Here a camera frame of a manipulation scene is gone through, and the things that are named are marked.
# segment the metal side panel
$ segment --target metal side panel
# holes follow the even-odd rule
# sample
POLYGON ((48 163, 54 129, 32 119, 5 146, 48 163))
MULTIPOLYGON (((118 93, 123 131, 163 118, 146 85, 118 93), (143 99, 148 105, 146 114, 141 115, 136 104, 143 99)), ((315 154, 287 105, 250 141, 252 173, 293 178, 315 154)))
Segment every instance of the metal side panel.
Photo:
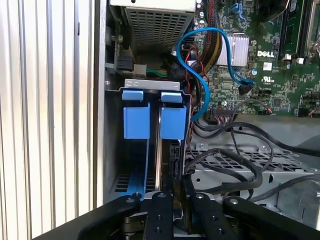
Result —
POLYGON ((0 6, 0 239, 29 240, 97 205, 95 6, 0 6))

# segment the heatsink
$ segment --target heatsink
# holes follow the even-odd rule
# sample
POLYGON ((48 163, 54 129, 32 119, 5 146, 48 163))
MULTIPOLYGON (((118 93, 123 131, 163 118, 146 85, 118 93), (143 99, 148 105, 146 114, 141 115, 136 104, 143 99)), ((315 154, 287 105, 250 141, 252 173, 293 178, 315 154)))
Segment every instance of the heatsink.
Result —
POLYGON ((196 0, 111 0, 110 4, 124 8, 140 52, 170 52, 196 12, 196 0))
MULTIPOLYGON (((231 48, 231 65, 235 67, 245 67, 248 61, 249 37, 243 34, 227 36, 231 48)), ((227 47, 225 41, 222 44, 220 57, 217 65, 227 66, 227 47)))

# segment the motherboard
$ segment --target motherboard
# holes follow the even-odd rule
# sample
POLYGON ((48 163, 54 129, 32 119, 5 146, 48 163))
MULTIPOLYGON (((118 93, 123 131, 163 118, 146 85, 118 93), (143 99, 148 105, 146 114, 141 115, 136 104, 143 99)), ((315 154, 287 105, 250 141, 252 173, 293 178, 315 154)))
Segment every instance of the motherboard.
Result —
MULTIPOLYGON (((247 42, 245 63, 233 66, 241 76, 253 79, 254 88, 239 95, 238 86, 231 79, 228 68, 219 59, 209 72, 209 108, 233 109, 247 99, 256 99, 268 105, 277 116, 320 118, 320 70, 316 58, 307 57, 307 39, 303 31, 308 23, 307 0, 291 0, 287 9, 267 22, 258 20, 258 0, 241 0, 241 9, 234 9, 232 0, 220 0, 220 26, 228 36, 239 36, 247 42)), ((312 24, 312 41, 319 35, 319 6, 316 6, 312 24)), ((201 12, 194 19, 195 28, 205 27, 201 12)), ((199 33, 195 41, 202 47, 205 34, 199 33)), ((242 114, 263 115, 258 105, 246 105, 242 114)))

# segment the dell logo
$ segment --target dell logo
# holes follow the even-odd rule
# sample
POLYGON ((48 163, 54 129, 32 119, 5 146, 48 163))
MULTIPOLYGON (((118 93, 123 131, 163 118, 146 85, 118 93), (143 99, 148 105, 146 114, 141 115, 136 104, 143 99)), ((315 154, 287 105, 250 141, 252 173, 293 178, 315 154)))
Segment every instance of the dell logo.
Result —
POLYGON ((274 53, 269 51, 258 51, 258 57, 274 58, 274 53))

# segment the green wire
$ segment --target green wire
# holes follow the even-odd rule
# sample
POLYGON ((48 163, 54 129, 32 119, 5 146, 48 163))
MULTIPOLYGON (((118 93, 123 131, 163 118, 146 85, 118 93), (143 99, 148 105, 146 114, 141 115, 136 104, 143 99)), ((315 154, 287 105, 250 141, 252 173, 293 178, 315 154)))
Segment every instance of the green wire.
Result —
POLYGON ((162 78, 167 78, 167 77, 168 77, 167 74, 162 74, 162 73, 158 72, 157 70, 147 69, 147 70, 146 70, 146 73, 147 73, 147 74, 155 74, 155 75, 157 75, 157 76, 159 76, 159 77, 162 77, 162 78))

